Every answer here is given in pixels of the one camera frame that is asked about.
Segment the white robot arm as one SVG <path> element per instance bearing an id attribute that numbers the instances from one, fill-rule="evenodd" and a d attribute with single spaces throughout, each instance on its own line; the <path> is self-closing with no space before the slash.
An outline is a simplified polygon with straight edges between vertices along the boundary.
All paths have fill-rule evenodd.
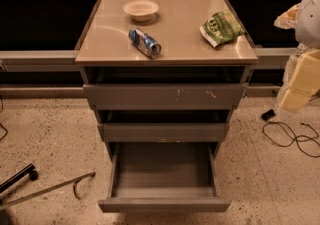
<path id="1" fill-rule="evenodd" d="M 320 91 L 320 0 L 302 0 L 278 16 L 274 25 L 295 30 L 298 47 L 286 63 L 277 110 L 296 113 Z"/>

